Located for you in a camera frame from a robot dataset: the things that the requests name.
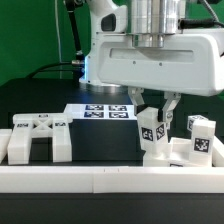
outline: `white rectangular block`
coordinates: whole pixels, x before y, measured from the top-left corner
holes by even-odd
[[[216,122],[196,120],[192,129],[189,162],[200,166],[212,165],[212,148]]]
[[[67,120],[53,121],[53,162],[72,161],[72,145]]]
[[[153,157],[151,153],[146,152],[143,156],[143,167],[168,167],[168,158],[164,155]]]
[[[191,140],[182,138],[171,138],[170,166],[182,167],[189,162]]]
[[[208,119],[201,115],[188,116],[187,130],[192,131],[193,124],[196,120],[208,120]]]
[[[9,165],[29,163],[32,128],[33,123],[31,121],[18,121],[15,124],[8,144]]]
[[[158,122],[158,109],[147,108],[137,115],[142,150],[154,156],[166,153],[168,148],[167,128]]]
[[[204,138],[213,138],[215,135],[215,121],[196,120],[193,124],[192,136],[201,136]]]
[[[215,193],[224,191],[222,168],[133,167],[94,176],[94,193],[163,192]]]
[[[0,130],[0,163],[4,159],[7,153],[7,147],[12,134],[11,129],[1,129]]]
[[[224,144],[217,137],[213,141],[212,164],[215,167],[224,167]]]
[[[53,118],[58,119],[67,119],[68,123],[71,123],[73,121],[72,114],[70,113],[55,113],[55,114],[16,114],[13,116],[13,123],[18,123],[20,121],[47,121],[47,120],[53,120]]]

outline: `white cube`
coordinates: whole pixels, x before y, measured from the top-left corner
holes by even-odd
[[[201,115],[188,116],[187,130],[192,131],[193,124],[196,120],[208,120],[208,119]]]
[[[160,156],[168,150],[166,123],[158,122],[158,109],[147,108],[137,115],[142,150]]]

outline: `green backdrop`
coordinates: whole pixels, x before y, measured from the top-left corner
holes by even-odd
[[[119,5],[126,1],[114,0]],[[62,59],[71,60],[75,50],[63,0],[58,0],[58,9]],[[224,1],[214,5],[214,9],[220,18],[224,18]],[[13,78],[25,77],[42,65],[59,61],[55,0],[1,0],[0,11],[0,85]],[[208,16],[203,7],[196,4],[189,5],[189,15],[192,18]],[[90,49],[88,6],[79,8],[76,16],[82,48],[87,54]]]

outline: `white l-shaped block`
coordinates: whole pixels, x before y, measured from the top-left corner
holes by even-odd
[[[12,134],[11,129],[0,129],[0,163],[7,154],[7,146]]]
[[[53,162],[72,161],[68,114],[14,115],[14,129],[8,145],[10,165],[28,164],[32,138],[53,138]]]

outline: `black table surface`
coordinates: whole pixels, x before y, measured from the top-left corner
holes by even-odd
[[[164,104],[158,91],[146,91],[144,98],[153,107]],[[131,104],[126,93],[91,93],[71,80],[15,79],[0,87],[0,128],[13,128],[14,114],[62,113],[67,103]],[[201,114],[217,121],[216,136],[223,141],[223,112],[224,101],[217,96],[184,95],[169,135],[189,138],[187,117]],[[58,165],[142,165],[136,121],[74,120],[70,133],[73,162]],[[55,165],[49,139],[33,142],[30,165]],[[223,223],[223,208],[223,194],[0,194],[0,224]]]

